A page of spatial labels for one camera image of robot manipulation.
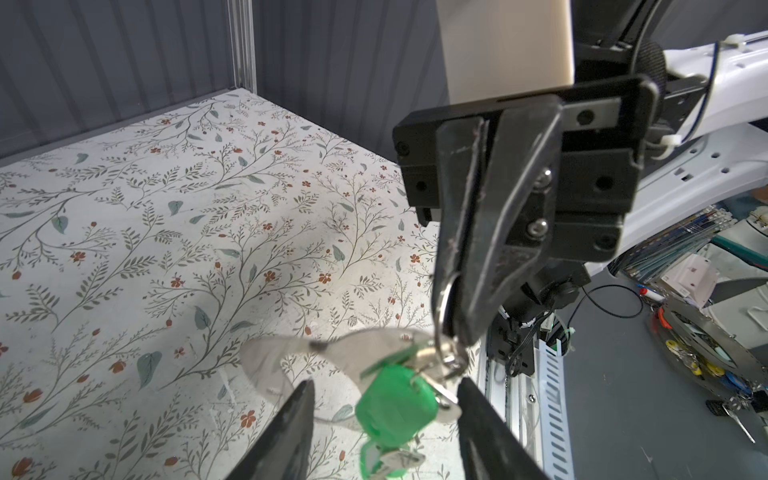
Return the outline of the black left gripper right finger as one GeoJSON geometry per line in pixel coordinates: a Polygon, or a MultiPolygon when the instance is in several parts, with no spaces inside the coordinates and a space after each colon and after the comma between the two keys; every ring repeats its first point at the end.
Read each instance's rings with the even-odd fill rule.
{"type": "Polygon", "coordinates": [[[467,480],[546,480],[470,378],[457,391],[462,414],[458,419],[460,453],[467,480]]]}

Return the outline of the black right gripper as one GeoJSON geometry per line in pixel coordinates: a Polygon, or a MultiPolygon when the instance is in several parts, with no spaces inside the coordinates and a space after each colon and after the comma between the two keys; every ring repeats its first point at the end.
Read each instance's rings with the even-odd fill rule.
{"type": "Polygon", "coordinates": [[[439,224],[445,334],[476,343],[549,260],[615,253],[658,97],[648,77],[621,76],[415,111],[393,128],[408,202],[439,224]]]}

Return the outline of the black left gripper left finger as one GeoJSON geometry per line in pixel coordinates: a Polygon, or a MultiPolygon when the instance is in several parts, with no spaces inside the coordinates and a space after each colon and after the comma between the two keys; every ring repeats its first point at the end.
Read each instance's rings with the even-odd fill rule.
{"type": "Polygon", "coordinates": [[[314,402],[314,382],[302,381],[226,479],[306,479],[314,402]]]}

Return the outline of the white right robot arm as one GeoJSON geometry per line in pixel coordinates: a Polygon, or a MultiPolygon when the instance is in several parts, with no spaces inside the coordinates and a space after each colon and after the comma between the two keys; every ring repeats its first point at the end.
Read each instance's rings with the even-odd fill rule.
{"type": "Polygon", "coordinates": [[[470,346],[551,259],[604,262],[646,161],[767,115],[767,36],[664,50],[665,1],[441,1],[449,102],[393,130],[410,205],[440,226],[435,346],[470,346]]]}

